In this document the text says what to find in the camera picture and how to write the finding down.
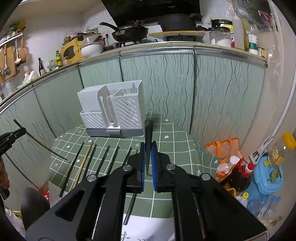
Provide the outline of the person left hand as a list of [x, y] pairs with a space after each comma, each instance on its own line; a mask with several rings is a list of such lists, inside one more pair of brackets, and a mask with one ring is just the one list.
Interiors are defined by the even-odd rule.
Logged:
[[1, 158], [1, 167], [0, 167], [0, 182], [1, 182], [1, 196], [3, 200], [6, 200], [9, 195], [10, 181], [8, 179], [8, 173], [4, 165], [4, 161]]

